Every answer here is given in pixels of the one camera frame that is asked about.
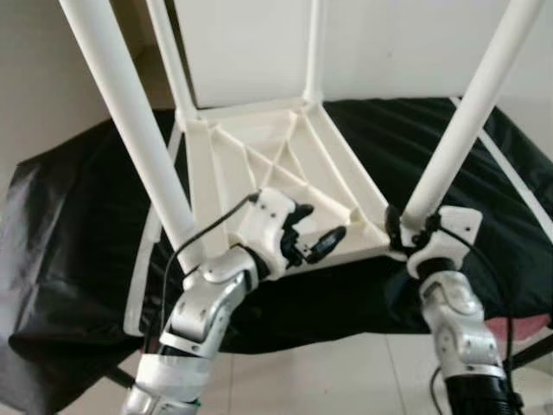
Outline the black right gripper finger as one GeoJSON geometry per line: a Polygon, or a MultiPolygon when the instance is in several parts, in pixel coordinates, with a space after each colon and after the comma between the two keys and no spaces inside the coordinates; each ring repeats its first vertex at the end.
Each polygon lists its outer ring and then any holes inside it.
{"type": "Polygon", "coordinates": [[[403,241],[402,209],[388,205],[385,209],[385,233],[390,238],[392,252],[407,253],[403,241]]]}

